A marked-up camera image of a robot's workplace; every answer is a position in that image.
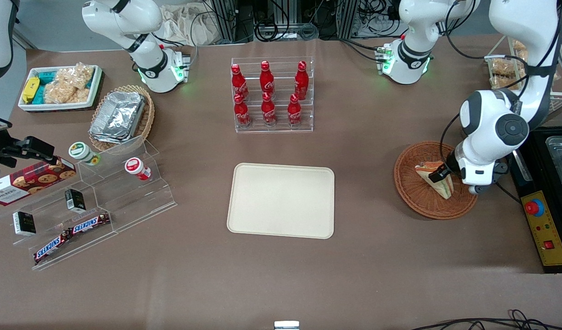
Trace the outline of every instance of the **coca-cola bottle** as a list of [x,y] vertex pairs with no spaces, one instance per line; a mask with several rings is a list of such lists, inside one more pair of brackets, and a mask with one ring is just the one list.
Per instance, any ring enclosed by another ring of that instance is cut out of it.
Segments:
[[237,93],[234,96],[234,114],[237,117],[238,126],[241,129],[247,129],[252,124],[250,115],[248,114],[248,107],[244,103],[244,96]]
[[299,104],[297,94],[291,94],[289,106],[287,106],[287,117],[289,118],[289,127],[292,129],[302,124],[302,106]]
[[241,67],[238,64],[233,64],[231,67],[232,71],[232,87],[234,88],[234,94],[240,93],[245,99],[248,99],[248,87],[246,86],[246,79],[241,73]]
[[271,94],[268,92],[263,93],[263,104],[260,105],[260,110],[263,112],[264,125],[273,127],[277,125],[277,115],[275,115],[275,104],[271,101]]
[[269,61],[264,60],[260,63],[260,88],[263,93],[267,92],[271,96],[271,100],[275,100],[275,78],[269,70]]
[[310,78],[306,72],[306,61],[301,60],[298,63],[298,73],[295,75],[295,94],[298,95],[300,100],[306,99],[309,83]]

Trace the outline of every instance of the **small black box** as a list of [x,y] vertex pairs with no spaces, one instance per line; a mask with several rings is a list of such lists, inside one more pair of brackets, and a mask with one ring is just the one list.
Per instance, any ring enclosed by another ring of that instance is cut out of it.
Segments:
[[65,190],[65,201],[67,209],[75,213],[84,213],[86,211],[86,203],[83,200],[83,194],[77,190]]
[[32,214],[18,211],[12,217],[14,218],[14,232],[17,235],[33,236],[36,234]]

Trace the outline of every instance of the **green led light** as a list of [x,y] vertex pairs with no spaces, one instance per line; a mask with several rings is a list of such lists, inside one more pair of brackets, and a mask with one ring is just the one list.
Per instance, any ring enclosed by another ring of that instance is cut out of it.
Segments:
[[171,71],[173,72],[173,75],[175,76],[175,79],[177,81],[182,81],[183,80],[183,69],[180,69],[178,67],[171,67]]
[[391,61],[388,60],[388,61],[385,63],[385,65],[383,65],[383,73],[386,73],[386,74],[391,73],[391,68],[392,68]]
[[142,73],[142,72],[140,72],[140,69],[138,70],[138,73],[139,73],[139,75],[140,75],[140,79],[142,79],[142,80],[143,80],[143,83],[147,83],[147,81],[146,81],[146,80],[144,79],[144,75],[143,75],[143,73]]
[[426,65],[424,66],[424,70],[422,71],[422,75],[423,75],[424,73],[426,73],[426,71],[428,70],[428,64],[430,64],[430,58],[428,58],[428,59],[426,60]]

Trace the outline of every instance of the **wicker basket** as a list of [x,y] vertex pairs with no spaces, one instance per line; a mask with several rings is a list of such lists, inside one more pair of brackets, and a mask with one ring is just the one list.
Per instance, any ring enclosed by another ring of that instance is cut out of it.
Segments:
[[[453,151],[453,146],[444,144],[444,155]],[[417,213],[437,220],[450,220],[465,215],[476,203],[476,195],[468,191],[468,186],[452,175],[454,193],[445,200],[416,172],[415,166],[422,161],[439,161],[440,143],[419,142],[405,149],[395,163],[393,176],[397,192]]]
[[[147,138],[149,136],[149,133],[151,132],[153,119],[155,119],[155,105],[153,104],[153,100],[151,99],[149,93],[146,90],[144,90],[144,88],[140,86],[133,86],[133,85],[118,87],[114,89],[112,92],[127,92],[127,93],[137,92],[146,98],[146,103],[143,108],[143,114],[140,117],[140,121],[138,121],[137,130],[134,136],[142,135],[144,138]],[[101,108],[101,105],[103,104],[103,102],[105,101],[105,99],[108,97],[109,94],[110,93],[104,96],[104,98],[98,103],[98,106],[96,107],[96,112],[94,112],[94,115],[92,117],[92,123],[94,122],[94,120],[96,120],[96,117],[99,113],[99,109]],[[93,136],[91,135],[90,135],[90,141],[92,141],[92,145],[101,152],[116,146],[116,143],[98,141],[95,138],[93,138]]]

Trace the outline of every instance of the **brown table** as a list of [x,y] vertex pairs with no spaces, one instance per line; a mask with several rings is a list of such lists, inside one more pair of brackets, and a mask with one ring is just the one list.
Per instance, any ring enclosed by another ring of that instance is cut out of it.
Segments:
[[[498,38],[457,43],[486,54]],[[316,57],[314,132],[236,134],[231,57],[304,51]],[[434,55],[421,81],[400,86],[338,42],[201,48],[189,83],[152,95],[157,117],[149,140],[162,153],[178,207],[42,272],[30,270],[27,251],[11,246],[10,228],[0,223],[0,328],[249,330],[297,319],[304,329],[404,330],[506,317],[510,308],[562,326],[562,275],[540,274],[519,205],[493,187],[465,217],[430,221],[394,189],[400,152],[437,140],[464,98],[488,87],[482,63],[455,54],[446,40]],[[103,94],[141,84],[124,51],[28,52],[29,68],[77,61],[104,69]],[[11,133],[34,134],[66,156],[72,142],[88,140],[91,115],[14,109]],[[458,127],[447,142],[461,140]],[[241,162],[330,167],[334,236],[229,232],[232,172]]]

